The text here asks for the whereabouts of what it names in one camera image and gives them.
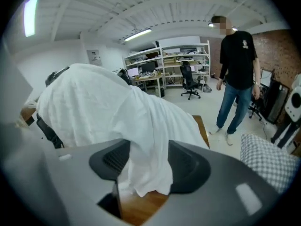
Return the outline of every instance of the blue jeans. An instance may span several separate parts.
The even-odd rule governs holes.
[[[224,126],[233,102],[236,96],[238,96],[238,105],[236,108],[235,116],[228,127],[227,133],[233,134],[236,131],[237,126],[239,126],[239,124],[243,121],[243,118],[248,111],[252,98],[252,90],[253,86],[248,89],[240,90],[233,88],[229,84],[226,85],[224,98],[222,100],[220,112],[218,113],[216,120],[216,125],[218,126],[218,128],[222,128]]]

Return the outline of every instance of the floor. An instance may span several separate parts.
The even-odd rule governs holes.
[[[184,111],[192,115],[200,115],[202,117],[205,129],[207,131],[210,148],[212,150],[240,159],[240,140],[243,134],[254,134],[264,139],[267,135],[267,139],[269,140],[275,134],[276,127],[265,121],[261,121],[260,123],[256,115],[250,119],[249,114],[247,113],[243,122],[239,125],[237,131],[233,135],[233,145],[229,146],[225,140],[225,132],[235,115],[236,107],[233,106],[223,129],[215,135],[210,135],[209,129],[216,124],[216,117],[222,104],[222,98],[225,89],[223,86],[222,91],[217,91],[215,88],[216,83],[216,79],[210,79],[209,86],[212,89],[212,92],[200,93],[200,99],[198,99],[196,96],[191,96],[191,99],[188,100],[189,95],[181,96],[181,93],[184,92],[183,88],[181,87],[167,88],[167,90],[165,90],[164,99],[176,104]]]

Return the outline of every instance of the white sheet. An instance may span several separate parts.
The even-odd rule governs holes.
[[[121,177],[140,196],[169,193],[169,140],[208,148],[191,115],[94,65],[72,65],[42,93],[37,111],[68,146],[131,141]]]

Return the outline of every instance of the man's hand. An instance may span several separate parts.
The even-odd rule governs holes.
[[[258,100],[260,97],[260,88],[258,85],[254,85],[254,87],[253,87],[253,96],[254,96],[255,100]]]
[[[218,82],[216,84],[216,89],[221,90],[222,89],[222,79],[218,79]]]

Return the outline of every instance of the white ceiling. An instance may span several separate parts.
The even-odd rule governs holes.
[[[135,30],[145,28],[191,29],[193,33],[208,28],[212,15],[228,16],[244,30],[282,20],[269,0],[38,0],[36,34],[25,37],[21,7],[6,39],[12,52],[39,43],[78,39],[82,31],[122,43]]]

